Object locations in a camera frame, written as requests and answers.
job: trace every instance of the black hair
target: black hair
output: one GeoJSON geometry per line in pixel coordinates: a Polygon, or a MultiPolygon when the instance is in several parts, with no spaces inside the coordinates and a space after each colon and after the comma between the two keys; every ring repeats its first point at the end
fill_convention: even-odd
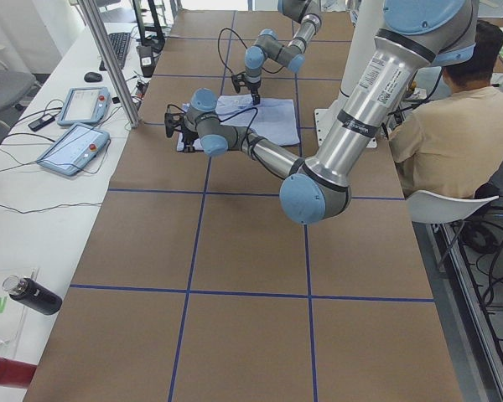
{"type": "Polygon", "coordinates": [[[487,21],[477,21],[473,56],[468,61],[444,67],[451,80],[466,86],[474,80],[490,80],[495,61],[503,46],[503,31],[487,21]]]}

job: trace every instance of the light blue cloth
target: light blue cloth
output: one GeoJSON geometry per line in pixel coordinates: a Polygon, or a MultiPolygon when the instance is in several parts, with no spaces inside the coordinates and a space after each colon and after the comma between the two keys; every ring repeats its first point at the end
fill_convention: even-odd
{"type": "MultiPolygon", "coordinates": [[[[251,124],[251,128],[257,135],[265,137],[281,146],[295,145],[300,142],[296,129],[296,115],[292,99],[263,98],[260,105],[253,106],[251,97],[251,95],[234,95],[218,98],[216,113],[218,113],[220,120],[225,120],[239,111],[256,107],[258,112],[251,124]]],[[[183,107],[187,110],[188,105],[183,105],[183,107]]],[[[254,114],[254,110],[245,111],[221,124],[247,127],[254,114]]],[[[183,150],[181,140],[182,135],[179,134],[177,151],[183,150]]],[[[199,139],[194,142],[194,148],[198,151],[203,149],[199,139]]]]}

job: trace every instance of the blue-framed tablet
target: blue-framed tablet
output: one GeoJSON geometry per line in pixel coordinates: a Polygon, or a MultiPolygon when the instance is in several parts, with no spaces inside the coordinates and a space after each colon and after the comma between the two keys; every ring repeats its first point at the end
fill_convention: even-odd
{"type": "Polygon", "coordinates": [[[53,172],[73,176],[103,149],[110,135],[83,123],[75,123],[37,160],[53,172]]]}
{"type": "Polygon", "coordinates": [[[96,124],[106,114],[110,104],[110,91],[105,86],[71,88],[56,122],[60,126],[75,123],[96,124]]]}

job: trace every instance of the tan shirt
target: tan shirt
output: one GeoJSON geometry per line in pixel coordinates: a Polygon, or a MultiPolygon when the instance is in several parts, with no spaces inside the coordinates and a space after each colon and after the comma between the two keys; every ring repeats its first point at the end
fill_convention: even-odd
{"type": "Polygon", "coordinates": [[[503,93],[488,86],[420,106],[390,146],[405,195],[472,198],[503,161],[503,93]]]}

